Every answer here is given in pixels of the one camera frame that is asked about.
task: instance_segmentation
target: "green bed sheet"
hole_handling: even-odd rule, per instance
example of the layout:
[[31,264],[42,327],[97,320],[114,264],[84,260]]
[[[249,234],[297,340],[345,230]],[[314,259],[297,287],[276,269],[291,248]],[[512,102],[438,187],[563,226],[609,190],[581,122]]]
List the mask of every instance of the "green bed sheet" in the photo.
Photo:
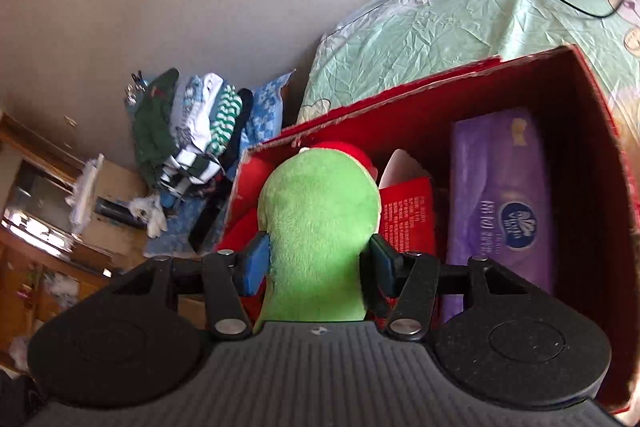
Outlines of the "green bed sheet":
[[[602,14],[617,2],[570,1]],[[473,60],[571,42],[599,77],[640,180],[638,2],[626,0],[617,14],[599,20],[557,0],[386,0],[321,41],[298,121]]]

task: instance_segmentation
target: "green clothing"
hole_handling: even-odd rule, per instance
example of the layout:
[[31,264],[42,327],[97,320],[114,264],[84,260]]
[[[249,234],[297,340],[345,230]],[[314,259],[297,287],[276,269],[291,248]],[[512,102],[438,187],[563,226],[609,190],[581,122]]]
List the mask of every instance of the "green clothing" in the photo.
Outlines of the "green clothing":
[[136,110],[133,138],[140,174],[153,187],[162,174],[162,165],[179,147],[169,133],[178,70],[172,68],[158,76],[145,90]]

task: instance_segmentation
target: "green striped cloth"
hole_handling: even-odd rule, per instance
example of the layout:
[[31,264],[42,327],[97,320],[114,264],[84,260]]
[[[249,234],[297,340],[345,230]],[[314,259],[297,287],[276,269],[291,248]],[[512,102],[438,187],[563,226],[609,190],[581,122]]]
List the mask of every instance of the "green striped cloth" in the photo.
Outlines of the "green striped cloth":
[[211,143],[207,146],[207,153],[216,158],[225,152],[226,145],[231,139],[231,133],[236,126],[236,118],[242,111],[242,99],[236,94],[233,86],[226,84],[220,96],[218,113],[211,121]]

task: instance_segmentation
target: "red box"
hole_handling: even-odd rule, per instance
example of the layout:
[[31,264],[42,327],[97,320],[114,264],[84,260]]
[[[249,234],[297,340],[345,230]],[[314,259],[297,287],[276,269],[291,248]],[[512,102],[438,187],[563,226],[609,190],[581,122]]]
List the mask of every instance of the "red box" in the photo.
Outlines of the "red box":
[[[301,146],[325,140],[360,147],[380,172],[395,149],[405,149],[435,187],[447,188],[452,124],[510,107],[530,110],[545,148],[556,232],[554,293],[609,336],[612,360],[598,399],[619,409],[629,403],[638,367],[638,202],[614,122],[576,46],[475,62],[286,129],[242,158],[227,226],[257,204],[277,165]],[[438,227],[438,253],[446,229]]]

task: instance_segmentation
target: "green plush toy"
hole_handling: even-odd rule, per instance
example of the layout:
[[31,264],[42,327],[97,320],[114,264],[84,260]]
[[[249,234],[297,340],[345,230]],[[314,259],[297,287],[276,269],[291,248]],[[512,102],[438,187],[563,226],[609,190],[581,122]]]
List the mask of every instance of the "green plush toy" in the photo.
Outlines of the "green plush toy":
[[378,229],[380,194],[363,163],[325,148],[273,171],[258,200],[270,237],[263,321],[359,321],[359,254]]

